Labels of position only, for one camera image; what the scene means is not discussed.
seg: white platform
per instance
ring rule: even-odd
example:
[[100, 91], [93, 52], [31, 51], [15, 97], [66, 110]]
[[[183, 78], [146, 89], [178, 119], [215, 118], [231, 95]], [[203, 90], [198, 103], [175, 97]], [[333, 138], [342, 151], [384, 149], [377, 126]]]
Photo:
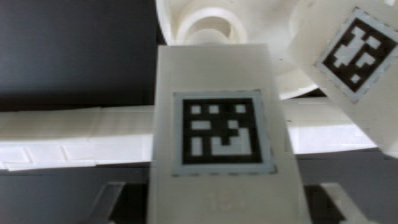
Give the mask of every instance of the white platform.
[[151, 161], [153, 106], [0, 113], [0, 169]]
[[[150, 224], [311, 223], [269, 62], [263, 45], [160, 48]], [[175, 92], [256, 89], [278, 173], [176, 177]]]

